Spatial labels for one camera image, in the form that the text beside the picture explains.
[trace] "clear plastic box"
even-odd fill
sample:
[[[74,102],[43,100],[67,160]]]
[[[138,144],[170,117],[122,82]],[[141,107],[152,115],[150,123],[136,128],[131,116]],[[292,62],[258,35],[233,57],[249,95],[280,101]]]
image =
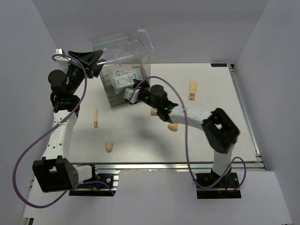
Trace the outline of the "clear plastic box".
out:
[[[91,38],[90,42],[94,51],[103,50],[98,65],[104,64],[100,77],[111,108],[124,104],[125,88],[132,87],[133,79],[150,76],[148,53],[153,47],[145,28]]]

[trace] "white tabletop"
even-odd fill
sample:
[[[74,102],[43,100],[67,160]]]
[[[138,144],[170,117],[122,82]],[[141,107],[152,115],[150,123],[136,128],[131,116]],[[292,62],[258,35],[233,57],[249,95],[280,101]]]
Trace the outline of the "white tabletop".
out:
[[[227,67],[210,64],[152,64],[151,75],[166,79],[179,92],[186,107],[199,111],[222,108],[240,130],[232,157],[256,161],[255,150],[235,93]],[[195,101],[188,99],[189,82],[198,82]],[[165,87],[171,101],[178,103],[173,91],[158,79],[151,85]],[[81,96],[83,84],[78,88]],[[93,109],[98,109],[98,128],[94,128]],[[150,107],[144,103],[122,105],[111,109],[101,79],[88,80],[78,121],[70,144],[69,160],[73,163],[171,163],[186,162],[184,125],[177,132],[167,123],[150,116]],[[113,141],[111,153],[105,151],[105,142]],[[213,161],[213,149],[201,130],[189,127],[188,145],[192,162]]]

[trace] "gray wall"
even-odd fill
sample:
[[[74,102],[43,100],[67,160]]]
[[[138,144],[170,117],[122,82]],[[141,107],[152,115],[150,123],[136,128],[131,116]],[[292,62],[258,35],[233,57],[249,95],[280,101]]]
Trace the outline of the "gray wall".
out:
[[[235,63],[269,0],[33,0],[55,44],[90,50],[89,38],[144,25],[154,63]]]
[[[300,225],[300,2],[270,0],[236,63],[262,158]]]
[[[42,19],[31,0],[0,2],[0,221],[19,224],[24,204],[12,185],[16,160],[51,124],[52,105],[47,76],[58,64]],[[17,184],[28,195],[33,160],[39,159],[47,140],[33,148],[21,162]]]

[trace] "white floor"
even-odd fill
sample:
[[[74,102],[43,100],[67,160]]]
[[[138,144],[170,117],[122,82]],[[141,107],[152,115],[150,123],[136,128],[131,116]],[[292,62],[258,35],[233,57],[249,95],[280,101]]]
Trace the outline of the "white floor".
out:
[[[238,172],[239,180],[243,172]],[[47,204],[34,182],[29,201]],[[274,172],[247,172],[241,199],[197,199],[189,172],[122,171],[114,197],[63,196],[46,209],[26,206],[34,225],[280,225],[291,223]]]
[[[240,105],[227,67],[210,64],[152,64],[151,75],[166,79],[179,92],[186,107],[199,111],[222,108],[240,129],[232,157],[255,161],[252,145]],[[198,82],[195,101],[188,99],[189,81]],[[151,84],[165,87],[171,101],[178,103],[173,91],[157,79]],[[77,91],[80,97],[83,83]],[[98,128],[93,125],[93,109],[98,109]],[[88,80],[78,121],[74,127],[69,159],[73,163],[168,163],[186,162],[184,125],[177,132],[167,123],[150,116],[150,107],[144,103],[124,105],[111,109],[100,78]],[[189,127],[188,145],[192,162],[213,161],[213,150],[201,130]],[[105,142],[113,141],[111,153],[105,151]]]

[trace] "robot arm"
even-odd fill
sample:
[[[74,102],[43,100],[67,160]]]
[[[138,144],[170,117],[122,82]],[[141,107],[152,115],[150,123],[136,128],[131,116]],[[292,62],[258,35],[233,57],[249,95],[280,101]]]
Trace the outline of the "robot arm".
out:
[[[157,115],[162,121],[169,123],[186,124],[185,110],[187,124],[202,130],[210,146],[214,149],[212,172],[221,176],[231,161],[233,147],[240,134],[239,129],[224,110],[217,108],[212,112],[201,112],[193,109],[182,109],[178,104],[168,100],[167,93],[161,85],[153,85],[149,90],[149,83],[144,83],[135,92],[133,89],[127,88],[124,98],[130,101],[130,104],[143,101],[157,110]]]
[[[103,51],[68,52],[78,59],[86,69],[88,78],[98,77],[103,64],[96,62]],[[32,170],[43,192],[75,190],[83,181],[98,180],[94,165],[73,166],[67,159],[74,125],[77,121],[79,108],[66,121],[62,121],[78,104],[79,97],[74,95],[78,86],[84,80],[82,68],[74,61],[63,57],[56,60],[68,64],[65,74],[54,70],[48,76],[51,84],[51,102],[54,111],[53,126],[59,126],[52,132],[47,148],[41,160],[34,161]]]

